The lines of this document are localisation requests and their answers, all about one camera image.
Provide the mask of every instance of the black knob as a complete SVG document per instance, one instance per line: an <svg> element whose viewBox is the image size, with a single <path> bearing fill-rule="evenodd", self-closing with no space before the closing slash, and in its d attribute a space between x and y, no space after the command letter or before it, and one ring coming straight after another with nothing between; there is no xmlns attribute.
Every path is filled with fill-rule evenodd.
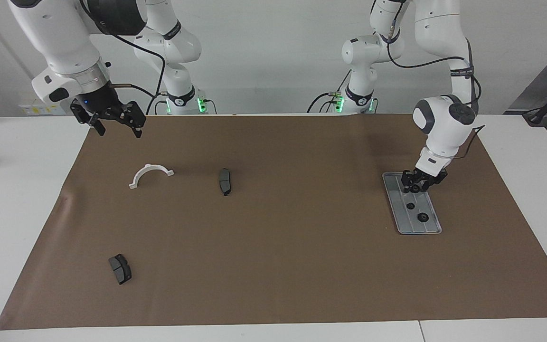
<svg viewBox="0 0 547 342"><path fill-rule="evenodd" d="M417 219L419 222L426 223L430 220L430 216L428 216L425 212L420 212L419 215L417 215Z"/></svg>

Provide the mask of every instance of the brown table cover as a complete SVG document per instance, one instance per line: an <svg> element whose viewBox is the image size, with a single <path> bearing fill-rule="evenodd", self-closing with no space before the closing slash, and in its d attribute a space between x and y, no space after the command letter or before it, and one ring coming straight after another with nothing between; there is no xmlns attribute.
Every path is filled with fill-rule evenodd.
<svg viewBox="0 0 547 342"><path fill-rule="evenodd" d="M478 139L430 191L443 233L397 232L382 173L424 141L410 115L150 117L141 139L109 123L0 329L547 317L547 256ZM130 190L145 164L176 174Z"/></svg>

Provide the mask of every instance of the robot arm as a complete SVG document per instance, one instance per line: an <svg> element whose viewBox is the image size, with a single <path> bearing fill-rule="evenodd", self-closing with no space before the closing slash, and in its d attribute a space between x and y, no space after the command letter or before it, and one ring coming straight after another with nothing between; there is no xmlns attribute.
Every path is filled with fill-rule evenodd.
<svg viewBox="0 0 547 342"><path fill-rule="evenodd" d="M412 1L416 5L416 41L430 54L448 61L453 87L449 95L420 100L413 111L413 121L428 138L414 171L404 172L403 184L406 192L420 192L446 177L445 167L472 132L478 100L471 47L460 24L459 0ZM352 65L352 79L343 94L343 111L363 112L367 107L376 81L373 63L392 61L404 67L395 59L404 50L399 26L409 2L377 0L370 18L374 35L345 42L343 58Z"/></svg>
<svg viewBox="0 0 547 342"><path fill-rule="evenodd" d="M473 130L478 114L472 50L462 32L458 0L413 0L417 44L448 58L452 93L420 100L413 121L427 134L414 171L405 171L405 191L426 191L447 175L451 163Z"/></svg>
<svg viewBox="0 0 547 342"><path fill-rule="evenodd" d="M189 71L181 65L198 60L202 46L195 35L183 28L174 13L170 0L146 0L147 28L134 43L163 56L165 67L163 82L166 85L170 114L206 114L204 93L191 82ZM161 71L161 59L138 48L136 56Z"/></svg>
<svg viewBox="0 0 547 342"><path fill-rule="evenodd" d="M145 115L136 102L120 102L107 66L89 34L95 33L95 28L108 35L139 33L146 24L144 0L8 3L22 30L48 64L32 81L39 98L46 104L72 100L70 107L79 123L92 126L100 135L105 131L100 120L105 119L129 126L139 138Z"/></svg>
<svg viewBox="0 0 547 342"><path fill-rule="evenodd" d="M397 21L401 21L406 12L398 2L377 1L371 12L373 35L360 36L345 41L343 44L343 61L351 66L349 84L342 93L343 100L340 111L344 113L364 113L372 101L377 72L372 67L375 63L390 61L388 48L392 58L402 56L404 39L400 30L388 37L389 27L398 13Z"/></svg>

